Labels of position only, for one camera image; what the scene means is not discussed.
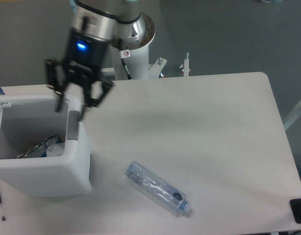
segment bottle cap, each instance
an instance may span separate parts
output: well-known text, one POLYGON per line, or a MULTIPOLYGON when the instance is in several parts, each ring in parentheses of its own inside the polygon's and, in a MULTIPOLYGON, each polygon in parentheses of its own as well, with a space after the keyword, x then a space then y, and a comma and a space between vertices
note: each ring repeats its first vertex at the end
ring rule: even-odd
POLYGON ((186 205, 185 205, 185 207, 183 208, 183 215, 185 215, 185 216, 188 216, 189 214, 190 214, 190 212, 191 212, 191 209, 192 209, 192 204, 191 203, 187 203, 186 205))

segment white table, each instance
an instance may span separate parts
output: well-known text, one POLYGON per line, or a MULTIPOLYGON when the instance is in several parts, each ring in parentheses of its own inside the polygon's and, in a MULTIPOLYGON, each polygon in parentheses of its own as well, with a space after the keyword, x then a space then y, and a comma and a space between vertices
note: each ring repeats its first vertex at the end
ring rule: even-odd
MULTIPOLYGON (((6 94, 48 93, 45 86, 6 94)), ((70 92, 79 95, 79 88, 70 92)), ((4 182, 4 235, 237 235, 301 230, 289 200, 301 183, 263 73, 118 81, 84 119, 93 191, 29 198, 4 182), (189 218, 132 188, 136 160, 188 194, 189 218)))

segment white trash bin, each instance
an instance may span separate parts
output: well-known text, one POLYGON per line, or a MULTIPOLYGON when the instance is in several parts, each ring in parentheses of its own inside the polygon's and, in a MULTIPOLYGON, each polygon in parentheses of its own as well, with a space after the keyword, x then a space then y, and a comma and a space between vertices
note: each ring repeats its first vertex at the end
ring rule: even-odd
POLYGON ((81 103, 67 94, 56 113, 54 94, 0 95, 0 179, 31 197, 89 193, 90 144, 81 103), (59 135, 65 140, 58 157, 15 159, 32 146, 59 135))

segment blue led light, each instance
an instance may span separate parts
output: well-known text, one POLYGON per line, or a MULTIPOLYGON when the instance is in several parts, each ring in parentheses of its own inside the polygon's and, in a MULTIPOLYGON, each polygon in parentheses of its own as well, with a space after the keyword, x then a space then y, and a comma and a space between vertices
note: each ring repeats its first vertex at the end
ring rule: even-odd
POLYGON ((77 43, 77 47, 80 49, 80 50, 86 50, 87 46, 82 44, 82 43, 77 43))

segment warning sticker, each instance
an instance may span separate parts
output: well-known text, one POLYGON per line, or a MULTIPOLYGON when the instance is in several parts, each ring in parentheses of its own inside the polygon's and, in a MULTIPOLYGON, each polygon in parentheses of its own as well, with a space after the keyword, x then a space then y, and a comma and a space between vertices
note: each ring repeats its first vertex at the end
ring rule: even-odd
POLYGON ((121 59, 130 57, 130 50, 121 50, 120 57, 121 59))

